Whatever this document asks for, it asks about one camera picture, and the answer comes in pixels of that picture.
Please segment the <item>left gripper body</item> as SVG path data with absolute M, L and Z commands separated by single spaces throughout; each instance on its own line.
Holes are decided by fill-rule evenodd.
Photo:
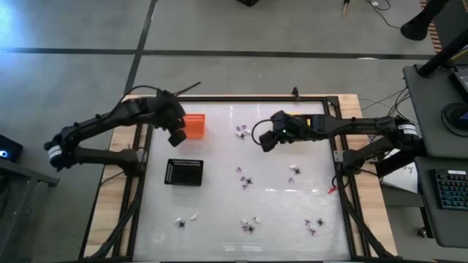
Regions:
M 169 91 L 157 91 L 153 102 L 154 125 L 162 129 L 185 127 L 185 111 L 177 97 Z

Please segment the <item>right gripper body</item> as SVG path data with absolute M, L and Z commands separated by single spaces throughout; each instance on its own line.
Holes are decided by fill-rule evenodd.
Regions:
M 310 140 L 310 125 L 302 115 L 289 115 L 278 111 L 272 115 L 273 137 L 278 141 Z

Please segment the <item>orange plastic basket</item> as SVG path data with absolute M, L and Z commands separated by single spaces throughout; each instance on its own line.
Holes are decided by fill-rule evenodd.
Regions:
M 205 134 L 205 115 L 187 114 L 184 116 L 184 132 L 189 140 L 200 140 Z

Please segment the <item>yellow plastic basket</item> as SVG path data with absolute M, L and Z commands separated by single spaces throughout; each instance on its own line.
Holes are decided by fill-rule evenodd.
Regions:
M 300 113 L 288 113 L 288 115 L 292 116 L 295 119 L 303 121 L 307 126 L 311 126 L 310 119 L 305 115 L 302 115 Z

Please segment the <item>black plastic basket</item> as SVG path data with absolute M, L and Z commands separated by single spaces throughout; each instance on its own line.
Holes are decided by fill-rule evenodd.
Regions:
M 201 186 L 203 160 L 168 159 L 164 183 L 177 186 Z

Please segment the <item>black slanted strut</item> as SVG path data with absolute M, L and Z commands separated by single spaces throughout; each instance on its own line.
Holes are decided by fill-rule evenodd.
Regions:
M 426 156 L 424 150 L 400 150 L 398 153 L 387 157 L 375 165 L 377 177 L 383 178 L 386 175 L 412 163 L 418 156 Z

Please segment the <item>white paper sheet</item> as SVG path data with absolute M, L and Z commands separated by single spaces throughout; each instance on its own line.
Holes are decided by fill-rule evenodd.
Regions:
M 412 162 L 404 167 L 386 175 L 382 182 L 387 186 L 399 188 L 413 194 L 418 193 L 418 171 Z

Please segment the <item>grey desk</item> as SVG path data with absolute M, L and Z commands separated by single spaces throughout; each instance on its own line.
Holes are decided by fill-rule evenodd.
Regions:
M 441 117 L 445 106 L 464 101 L 449 80 L 451 73 L 449 69 L 438 69 L 432 77 L 425 78 L 413 66 L 403 68 L 427 154 L 437 158 L 468 159 L 468 137 L 450 132 Z
M 426 228 L 442 247 L 468 248 L 468 211 L 443 210 L 436 200 L 433 171 L 453 169 L 468 171 L 468 161 L 417 157 L 418 188 L 427 217 Z

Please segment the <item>grey side table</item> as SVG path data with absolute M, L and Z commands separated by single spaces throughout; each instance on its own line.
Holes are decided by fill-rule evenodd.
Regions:
M 59 179 L 0 159 L 0 263 L 7 263 L 26 207 L 38 183 L 57 187 Z

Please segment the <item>black device with blue light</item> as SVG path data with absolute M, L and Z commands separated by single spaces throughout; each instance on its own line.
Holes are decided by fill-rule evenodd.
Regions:
M 23 151 L 23 146 L 14 140 L 0 135 L 0 159 L 17 163 Z

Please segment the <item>black stand foot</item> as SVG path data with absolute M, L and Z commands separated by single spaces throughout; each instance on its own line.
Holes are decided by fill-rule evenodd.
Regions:
M 422 41 L 426 38 L 429 25 L 450 0 L 428 0 L 426 6 L 400 28 L 407 39 Z

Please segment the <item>black round object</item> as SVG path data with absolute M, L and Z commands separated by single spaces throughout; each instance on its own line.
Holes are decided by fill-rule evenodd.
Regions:
M 468 137 L 468 104 L 447 104 L 441 111 L 444 127 L 458 137 Z

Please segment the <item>black diagonal pole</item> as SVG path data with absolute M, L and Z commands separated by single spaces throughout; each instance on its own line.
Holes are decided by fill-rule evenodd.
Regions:
M 466 45 L 468 45 L 468 29 L 464 30 L 431 60 L 417 68 L 417 73 L 421 77 L 430 77 L 439 67 L 441 67 L 446 61 L 451 60 L 451 58 L 461 51 L 461 49 Z

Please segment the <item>wooden slatted panel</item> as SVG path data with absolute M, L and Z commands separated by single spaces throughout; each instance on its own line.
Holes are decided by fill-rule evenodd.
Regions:
M 447 4 L 448 0 L 418 0 L 421 7 L 428 11 L 428 16 L 431 18 L 431 21 L 428 25 L 428 33 L 431 39 L 432 45 L 436 53 L 442 50 L 442 43 L 440 42 L 439 35 L 434 23 L 435 17 L 442 11 L 442 9 Z

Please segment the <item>backlit black keyboard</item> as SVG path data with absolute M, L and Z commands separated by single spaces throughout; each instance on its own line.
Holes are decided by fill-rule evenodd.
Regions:
M 443 210 L 468 211 L 468 171 L 435 169 L 436 200 Z

